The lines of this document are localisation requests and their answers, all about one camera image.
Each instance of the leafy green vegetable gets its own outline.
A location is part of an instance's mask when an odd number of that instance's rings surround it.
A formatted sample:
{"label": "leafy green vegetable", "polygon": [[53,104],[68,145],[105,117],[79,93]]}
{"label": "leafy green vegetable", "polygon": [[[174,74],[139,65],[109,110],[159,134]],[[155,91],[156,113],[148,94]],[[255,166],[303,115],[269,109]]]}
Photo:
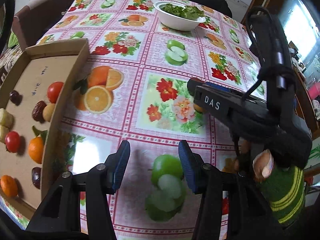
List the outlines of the leafy green vegetable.
{"label": "leafy green vegetable", "polygon": [[192,21],[196,21],[199,17],[204,17],[204,12],[199,10],[196,6],[186,5],[185,8],[183,8],[182,6],[173,6],[172,4],[167,3],[165,6],[161,7],[161,10]]}
{"label": "leafy green vegetable", "polygon": [[39,135],[41,136],[43,144],[45,144],[45,138],[47,137],[48,130],[40,131],[34,125],[32,126],[32,130],[36,137]]}

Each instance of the bowl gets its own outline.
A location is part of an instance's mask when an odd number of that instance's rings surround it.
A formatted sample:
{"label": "bowl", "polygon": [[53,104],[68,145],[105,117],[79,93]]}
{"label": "bowl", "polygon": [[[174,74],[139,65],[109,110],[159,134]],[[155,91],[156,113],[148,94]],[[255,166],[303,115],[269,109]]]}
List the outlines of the bowl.
{"label": "bowl", "polygon": [[192,21],[167,13],[161,9],[161,7],[166,5],[167,3],[170,3],[174,6],[178,5],[183,8],[185,8],[185,5],[171,1],[158,1],[154,4],[156,10],[158,11],[158,17],[160,22],[169,28],[178,31],[191,31],[195,29],[199,25],[199,23],[203,23],[206,21],[205,17],[199,17],[196,21]]}

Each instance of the printed red flower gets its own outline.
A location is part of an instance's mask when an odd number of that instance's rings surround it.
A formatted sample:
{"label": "printed red flower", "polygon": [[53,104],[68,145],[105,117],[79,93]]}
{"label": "printed red flower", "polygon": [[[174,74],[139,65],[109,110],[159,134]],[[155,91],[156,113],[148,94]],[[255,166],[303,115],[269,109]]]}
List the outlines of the printed red flower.
{"label": "printed red flower", "polygon": [[122,45],[119,45],[119,44],[114,44],[112,47],[113,47],[113,52],[114,53],[126,54],[128,52],[128,48],[126,46],[122,46]]}
{"label": "printed red flower", "polygon": [[224,72],[227,74],[228,79],[230,79],[231,81],[236,81],[236,77],[231,72],[226,69],[224,70]]}
{"label": "printed red flower", "polygon": [[147,114],[149,115],[149,119],[151,122],[161,119],[162,115],[160,112],[158,112],[158,109],[159,109],[158,106],[150,105],[150,107],[148,107],[147,109],[148,109]]}
{"label": "printed red flower", "polygon": [[219,78],[221,80],[227,80],[227,77],[224,74],[222,74],[222,72],[220,70],[213,68],[213,67],[211,68],[211,70],[212,70],[213,77]]}
{"label": "printed red flower", "polygon": [[216,28],[215,28],[215,27],[213,27],[212,25],[208,24],[208,27],[209,27],[209,29],[210,29],[210,30],[214,30],[214,31],[216,31]]}
{"label": "printed red flower", "polygon": [[80,192],[80,200],[84,200],[85,199],[85,192],[81,191]]}
{"label": "printed red flower", "polygon": [[207,25],[205,25],[204,23],[200,23],[199,26],[206,29],[208,28]]}
{"label": "printed red flower", "polygon": [[127,10],[138,10],[138,8],[134,5],[128,5]]}
{"label": "printed red flower", "polygon": [[97,46],[96,49],[91,53],[92,55],[107,55],[111,51],[106,46]]}
{"label": "printed red flower", "polygon": [[69,11],[68,12],[72,12],[72,11],[74,11],[74,10],[76,10],[77,8],[75,7],[75,6],[72,6],[70,9],[69,9]]}
{"label": "printed red flower", "polygon": [[241,49],[239,49],[238,47],[236,47],[236,50],[240,53],[240,54],[244,54]]}
{"label": "printed red flower", "polygon": [[143,5],[143,4],[139,5],[139,8],[140,8],[141,10],[146,10],[146,11],[149,10],[149,7],[148,7],[148,6],[145,6],[145,5]]}
{"label": "printed red flower", "polygon": [[229,200],[228,198],[222,199],[222,215],[229,214]]}
{"label": "printed red flower", "polygon": [[162,101],[168,101],[169,99],[176,99],[178,91],[172,87],[172,81],[166,81],[164,78],[157,83],[156,89],[160,92]]}
{"label": "printed red flower", "polygon": [[94,15],[91,15],[91,16],[90,16],[89,20],[95,20],[95,19],[97,19],[97,18],[99,18],[99,16],[96,15],[96,14],[94,14]]}

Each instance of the table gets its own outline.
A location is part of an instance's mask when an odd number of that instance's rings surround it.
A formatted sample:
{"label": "table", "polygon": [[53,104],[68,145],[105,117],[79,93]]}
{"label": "table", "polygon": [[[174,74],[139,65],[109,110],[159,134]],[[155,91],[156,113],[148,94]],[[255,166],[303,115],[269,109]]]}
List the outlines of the table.
{"label": "table", "polygon": [[[38,42],[89,41],[91,55],[66,106],[53,165],[87,172],[116,152],[122,140],[130,142],[121,188],[108,196],[122,240],[190,239],[201,196],[177,179],[179,141],[187,140],[193,152],[224,171],[232,170],[236,154],[228,128],[194,109],[187,81],[197,77],[247,91],[260,68],[240,23],[192,1],[167,0],[197,6],[206,16],[194,31],[172,30],[158,20],[156,1],[75,0]],[[266,84],[253,94],[265,99]],[[80,206],[87,232],[85,193]],[[227,231],[225,213],[221,239]]]}

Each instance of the screw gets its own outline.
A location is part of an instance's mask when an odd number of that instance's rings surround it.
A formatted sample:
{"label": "screw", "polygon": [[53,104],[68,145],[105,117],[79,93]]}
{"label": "screw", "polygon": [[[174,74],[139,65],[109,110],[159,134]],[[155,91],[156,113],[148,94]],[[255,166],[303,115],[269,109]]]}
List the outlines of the screw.
{"label": "screw", "polygon": [[70,171],[65,171],[64,173],[62,173],[62,177],[63,178],[67,178],[71,175]]}
{"label": "screw", "polygon": [[211,164],[210,164],[210,163],[204,163],[204,164],[202,165],[202,168],[208,171],[208,170],[211,169]]}
{"label": "screw", "polygon": [[97,170],[98,170],[98,171],[102,171],[102,170],[104,170],[105,168],[106,168],[106,166],[105,166],[103,163],[97,165]]}
{"label": "screw", "polygon": [[239,171],[238,172],[238,175],[240,176],[240,177],[245,177],[245,171]]}

